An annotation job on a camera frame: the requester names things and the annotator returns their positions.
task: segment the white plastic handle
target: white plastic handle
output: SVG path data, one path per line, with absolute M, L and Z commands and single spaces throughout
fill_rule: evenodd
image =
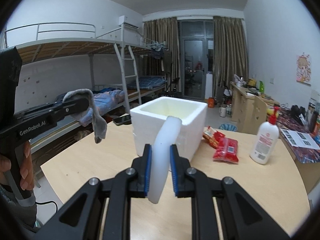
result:
M 181 126 L 181 119 L 168 116 L 152 146 L 148 199 L 154 204 L 159 202 L 167 180 L 170 165 L 170 146 L 176 142 Z

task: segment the blue blanket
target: blue blanket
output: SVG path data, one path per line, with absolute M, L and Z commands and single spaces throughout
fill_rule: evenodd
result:
M 105 115 L 117 104 L 124 101 L 124 91 L 116 89 L 109 92 L 104 92 L 94 95 L 94 102 L 101 116 Z M 79 120 L 82 126 L 87 126 L 92 122 L 92 108 L 89 108 L 87 114 Z
M 160 87 L 164 85 L 167 81 L 164 79 L 164 77 L 158 77 L 158 76 L 142 76 L 139 77 L 139 87 L 140 89 L 145 90 L 153 90 L 157 87 Z M 132 81 L 127 85 L 127 88 L 129 89 L 137 89 L 136 81 Z

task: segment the white wall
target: white wall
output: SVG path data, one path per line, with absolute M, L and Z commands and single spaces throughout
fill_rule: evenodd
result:
M 16 89 L 15 112 L 54 102 L 58 95 L 79 88 L 91 88 L 87 55 L 23 65 Z
M 7 30 L 43 22 L 78 22 L 93 24 L 97 36 L 118 28 L 119 16 L 126 15 L 142 27 L 142 15 L 110 0 L 23 0 L 7 23 Z M 8 32 L 8 45 L 34 41 L 36 26 Z M 92 30 L 81 25 L 46 25 L 40 30 Z M 92 37 L 85 32 L 40 33 L 39 39 L 60 37 Z M 140 43 L 137 33 L 126 31 L 125 41 Z M 120 32 L 105 35 L 104 39 L 120 40 Z M 93 58 L 96 84 L 121 83 L 116 55 L 95 55 Z M 132 62 L 126 62 L 126 75 L 133 74 Z M 87 55 L 43 60 L 22 66 L 16 90 L 16 108 L 20 111 L 43 103 L 53 102 L 57 95 L 79 88 L 92 88 Z
M 136 61 L 139 70 L 139 59 L 136 58 Z M 133 62 L 126 61 L 124 70 L 127 76 L 134 75 Z M 117 56 L 94 55 L 93 76 L 96 85 L 122 83 Z M 127 84 L 134 79 L 127 78 Z M 80 88 L 92 88 L 87 55 L 47 59 L 23 65 L 16 89 L 15 112 L 52 103 L 58 95 Z
M 96 36 L 119 28 L 119 16 L 128 16 L 134 24 L 142 27 L 142 15 L 111 0 L 23 0 L 7 23 L 7 30 L 15 27 L 44 22 L 76 22 L 96 26 Z M 41 25 L 39 30 L 94 30 L 83 25 Z M 7 33 L 8 45 L 36 40 L 37 26 L 25 27 Z M 86 32 L 50 32 L 40 33 L 39 39 L 61 37 L 93 37 Z M 104 39 L 120 40 L 120 31 L 105 35 Z M 140 36 L 126 31 L 125 41 L 140 43 Z
M 248 0 L 244 18 L 249 76 L 262 80 L 265 93 L 281 104 L 307 107 L 311 90 L 320 91 L 320 31 L 309 11 L 300 0 Z M 311 55 L 311 86 L 296 82 L 303 52 Z

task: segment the gray sock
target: gray sock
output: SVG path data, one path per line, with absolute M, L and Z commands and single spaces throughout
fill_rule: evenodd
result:
M 92 112 L 93 112 L 92 127 L 94 131 L 94 141 L 96 143 L 99 143 L 102 141 L 102 139 L 106 138 L 107 122 L 99 114 L 99 111 L 94 103 L 92 91 L 87 88 L 70 91 L 64 96 L 63 102 L 65 102 L 68 99 L 75 100 L 79 98 L 86 98 L 89 100 L 89 107 L 92 108 Z M 77 121 L 79 121 L 83 116 L 87 114 L 88 111 L 89 111 L 89 108 L 84 112 L 81 112 L 79 114 L 72 114 L 71 116 Z

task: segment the sleeve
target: sleeve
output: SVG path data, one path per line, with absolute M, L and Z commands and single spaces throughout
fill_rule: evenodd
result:
M 10 187 L 4 188 L 4 185 L 0 184 L 0 195 L 8 203 L 10 212 L 14 215 L 17 221 L 22 227 L 32 232 L 38 230 L 35 227 L 37 216 L 37 205 L 34 204 L 31 207 L 22 207 L 17 202 L 13 192 L 10 192 Z

